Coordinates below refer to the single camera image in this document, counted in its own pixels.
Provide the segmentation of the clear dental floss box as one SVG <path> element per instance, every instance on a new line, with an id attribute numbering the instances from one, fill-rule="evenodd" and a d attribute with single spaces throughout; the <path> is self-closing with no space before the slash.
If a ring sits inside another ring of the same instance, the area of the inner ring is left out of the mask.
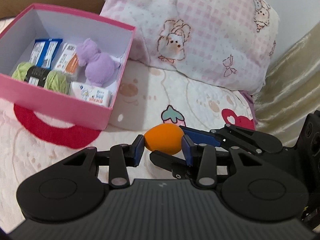
<path id="1" fill-rule="evenodd" d="M 78 57 L 76 55 L 76 45 L 65 43 L 59 58 L 54 64 L 53 70 L 67 75 L 75 75 L 78 72 Z"/>

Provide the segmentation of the orange makeup sponge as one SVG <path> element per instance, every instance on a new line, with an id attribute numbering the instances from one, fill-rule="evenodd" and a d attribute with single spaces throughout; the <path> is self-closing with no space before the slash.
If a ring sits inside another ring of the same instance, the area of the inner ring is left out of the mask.
<path id="1" fill-rule="evenodd" d="M 145 147 L 153 152 L 160 151 L 175 155 L 182 149 L 181 140 L 184 132 L 175 124 L 160 124 L 144 134 Z"/>

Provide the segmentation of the blue snack packet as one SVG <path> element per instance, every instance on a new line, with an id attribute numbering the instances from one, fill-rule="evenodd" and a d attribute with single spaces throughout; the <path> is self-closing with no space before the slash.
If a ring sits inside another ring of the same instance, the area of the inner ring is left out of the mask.
<path id="1" fill-rule="evenodd" d="M 37 67 L 51 69 L 62 44 L 62 38 L 39 38 L 34 41 L 29 62 Z"/>

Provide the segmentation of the pink cardboard box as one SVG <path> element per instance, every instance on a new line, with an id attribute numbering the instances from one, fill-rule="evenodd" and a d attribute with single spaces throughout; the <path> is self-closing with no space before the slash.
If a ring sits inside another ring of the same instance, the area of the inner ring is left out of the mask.
<path id="1" fill-rule="evenodd" d="M 135 31 L 90 12 L 32 4 L 1 32 L 1 98 L 103 130 Z"/>

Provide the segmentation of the gold satin curtain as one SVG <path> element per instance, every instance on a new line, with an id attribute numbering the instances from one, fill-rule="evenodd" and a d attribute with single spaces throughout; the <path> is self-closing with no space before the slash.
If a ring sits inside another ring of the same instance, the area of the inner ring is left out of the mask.
<path id="1" fill-rule="evenodd" d="M 293 146 L 306 116 L 319 109 L 319 25 L 279 59 L 254 96 L 257 130 Z"/>

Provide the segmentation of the purple plush toy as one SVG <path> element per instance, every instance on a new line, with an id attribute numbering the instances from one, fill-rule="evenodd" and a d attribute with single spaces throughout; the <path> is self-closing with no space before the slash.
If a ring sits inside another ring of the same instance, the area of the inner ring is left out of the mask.
<path id="1" fill-rule="evenodd" d="M 79 66 L 85 67 L 86 82 L 92 86 L 102 87 L 119 67 L 119 63 L 90 38 L 77 44 L 75 52 Z"/>

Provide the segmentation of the pink checked pillow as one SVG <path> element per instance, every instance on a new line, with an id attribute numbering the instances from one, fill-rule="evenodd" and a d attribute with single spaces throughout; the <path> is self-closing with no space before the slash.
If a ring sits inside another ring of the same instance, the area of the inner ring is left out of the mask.
<path id="1" fill-rule="evenodd" d="M 136 28 L 130 59 L 251 95 L 279 25 L 265 0 L 105 0 L 101 15 Z"/>

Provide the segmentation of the white tissue pack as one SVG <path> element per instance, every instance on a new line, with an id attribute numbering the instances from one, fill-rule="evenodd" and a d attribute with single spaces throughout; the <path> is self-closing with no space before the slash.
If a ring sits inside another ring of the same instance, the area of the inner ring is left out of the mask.
<path id="1" fill-rule="evenodd" d="M 112 93 L 106 88 L 91 86 L 86 83 L 75 81 L 70 83 L 68 95 L 81 101 L 104 107 L 109 106 L 112 97 Z"/>

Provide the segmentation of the green yarn ball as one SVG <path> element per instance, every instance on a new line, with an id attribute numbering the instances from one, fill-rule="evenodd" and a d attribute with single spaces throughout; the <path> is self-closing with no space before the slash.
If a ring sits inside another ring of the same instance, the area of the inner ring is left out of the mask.
<path id="1" fill-rule="evenodd" d="M 37 67 L 30 62 L 18 64 L 11 77 L 15 80 L 24 81 L 30 85 L 62 94 L 68 94 L 69 91 L 69 83 L 64 74 L 55 70 Z"/>

